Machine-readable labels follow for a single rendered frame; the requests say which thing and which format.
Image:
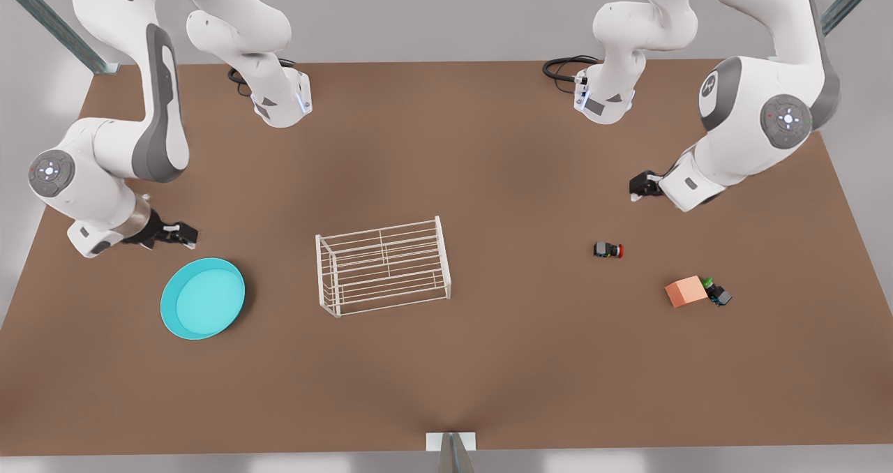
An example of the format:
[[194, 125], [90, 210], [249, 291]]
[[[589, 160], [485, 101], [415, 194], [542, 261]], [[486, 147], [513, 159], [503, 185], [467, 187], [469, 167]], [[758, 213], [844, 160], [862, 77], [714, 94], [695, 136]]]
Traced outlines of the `turquoise plate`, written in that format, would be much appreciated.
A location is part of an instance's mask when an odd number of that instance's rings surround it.
[[223, 259], [185, 264], [160, 296], [160, 319], [185, 340], [203, 340], [229, 327], [243, 310], [246, 285], [240, 270]]

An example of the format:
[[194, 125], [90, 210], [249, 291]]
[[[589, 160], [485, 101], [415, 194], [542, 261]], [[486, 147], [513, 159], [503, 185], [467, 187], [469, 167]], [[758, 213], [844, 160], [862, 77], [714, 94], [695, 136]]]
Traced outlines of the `orange cube block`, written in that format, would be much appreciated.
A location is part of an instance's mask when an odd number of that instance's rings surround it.
[[690, 303], [707, 299], [708, 295], [698, 276], [689, 276], [666, 286], [666, 293], [673, 308], [681, 308]]

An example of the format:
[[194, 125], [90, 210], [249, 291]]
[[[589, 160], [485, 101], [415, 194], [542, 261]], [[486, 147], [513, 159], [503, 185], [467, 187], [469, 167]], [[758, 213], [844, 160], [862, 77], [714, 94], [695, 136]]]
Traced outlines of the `green button switch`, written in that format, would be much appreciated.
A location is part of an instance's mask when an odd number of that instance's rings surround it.
[[733, 297], [730, 292], [726, 291], [720, 285], [717, 285], [711, 277], [702, 280], [702, 286], [704, 287], [708, 298], [718, 306], [724, 306]]

